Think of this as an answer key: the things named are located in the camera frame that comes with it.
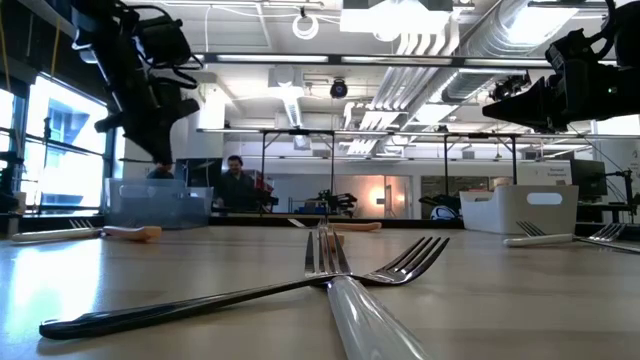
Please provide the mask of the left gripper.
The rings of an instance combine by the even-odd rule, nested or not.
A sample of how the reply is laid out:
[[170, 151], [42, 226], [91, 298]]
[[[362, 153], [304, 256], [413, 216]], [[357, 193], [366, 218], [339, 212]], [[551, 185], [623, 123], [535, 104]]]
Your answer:
[[96, 122], [95, 130], [104, 133], [121, 127], [124, 137], [145, 150], [154, 163], [171, 163], [173, 124], [200, 110], [195, 99], [181, 93], [198, 87], [187, 72], [198, 69], [200, 60], [192, 53], [160, 59], [142, 52], [97, 52], [95, 58], [117, 107]]

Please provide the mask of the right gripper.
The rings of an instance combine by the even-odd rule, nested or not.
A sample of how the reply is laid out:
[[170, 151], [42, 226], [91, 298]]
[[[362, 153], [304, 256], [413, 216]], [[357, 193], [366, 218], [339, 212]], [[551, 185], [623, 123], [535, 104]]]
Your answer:
[[534, 131], [566, 131], [570, 123], [639, 113], [639, 68], [570, 64], [527, 91], [482, 108], [485, 117]]

